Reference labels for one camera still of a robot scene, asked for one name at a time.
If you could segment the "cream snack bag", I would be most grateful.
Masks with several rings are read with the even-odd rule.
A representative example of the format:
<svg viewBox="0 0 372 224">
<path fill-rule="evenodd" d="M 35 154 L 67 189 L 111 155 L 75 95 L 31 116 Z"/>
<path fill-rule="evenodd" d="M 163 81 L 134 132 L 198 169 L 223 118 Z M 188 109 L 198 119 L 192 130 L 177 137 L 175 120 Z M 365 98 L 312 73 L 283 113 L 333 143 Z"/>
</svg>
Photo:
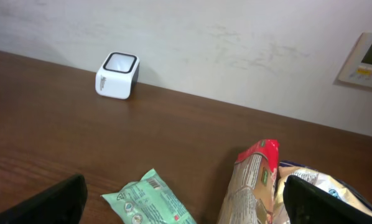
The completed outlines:
<svg viewBox="0 0 372 224">
<path fill-rule="evenodd" d="M 273 223 L 372 223 L 372 204 L 344 181 L 289 161 L 278 171 Z"/>
</svg>

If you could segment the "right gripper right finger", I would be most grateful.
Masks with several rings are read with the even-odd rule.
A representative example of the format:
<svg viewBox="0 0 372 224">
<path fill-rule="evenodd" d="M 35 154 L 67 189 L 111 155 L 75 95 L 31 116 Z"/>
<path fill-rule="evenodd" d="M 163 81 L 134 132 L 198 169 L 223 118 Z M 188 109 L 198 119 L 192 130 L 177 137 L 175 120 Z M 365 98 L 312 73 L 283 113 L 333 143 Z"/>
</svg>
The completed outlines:
<svg viewBox="0 0 372 224">
<path fill-rule="evenodd" d="M 283 199 L 291 224 L 372 224 L 372 216 L 295 175 L 287 178 Z"/>
</svg>

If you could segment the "teal wipes pouch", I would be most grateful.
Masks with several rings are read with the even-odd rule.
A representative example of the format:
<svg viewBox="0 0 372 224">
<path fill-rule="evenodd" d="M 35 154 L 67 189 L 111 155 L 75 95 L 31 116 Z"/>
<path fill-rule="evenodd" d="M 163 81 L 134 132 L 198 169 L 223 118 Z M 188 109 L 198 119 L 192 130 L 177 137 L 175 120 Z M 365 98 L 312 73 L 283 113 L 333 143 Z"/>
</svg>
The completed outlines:
<svg viewBox="0 0 372 224">
<path fill-rule="evenodd" d="M 196 224 L 155 169 L 102 197 L 126 224 Z"/>
</svg>

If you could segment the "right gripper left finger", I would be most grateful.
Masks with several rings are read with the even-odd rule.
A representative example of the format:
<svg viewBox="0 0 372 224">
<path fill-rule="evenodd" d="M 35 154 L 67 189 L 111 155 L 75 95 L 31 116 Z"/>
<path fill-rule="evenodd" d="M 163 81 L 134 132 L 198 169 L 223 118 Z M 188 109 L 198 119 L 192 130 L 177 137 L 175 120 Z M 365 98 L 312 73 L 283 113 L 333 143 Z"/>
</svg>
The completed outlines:
<svg viewBox="0 0 372 224">
<path fill-rule="evenodd" d="M 0 224 L 79 224 L 88 190 L 85 178 L 75 174 L 0 213 Z"/>
</svg>

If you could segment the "orange spaghetti packet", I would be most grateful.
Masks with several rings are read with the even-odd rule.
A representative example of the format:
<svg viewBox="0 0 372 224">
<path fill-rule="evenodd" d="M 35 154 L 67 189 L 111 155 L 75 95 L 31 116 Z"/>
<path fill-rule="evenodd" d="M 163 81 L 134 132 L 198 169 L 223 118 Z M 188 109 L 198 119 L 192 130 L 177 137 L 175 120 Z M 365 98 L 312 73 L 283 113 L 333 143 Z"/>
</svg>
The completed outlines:
<svg viewBox="0 0 372 224">
<path fill-rule="evenodd" d="M 279 143 L 263 139 L 238 154 L 218 224 L 272 223 Z"/>
</svg>

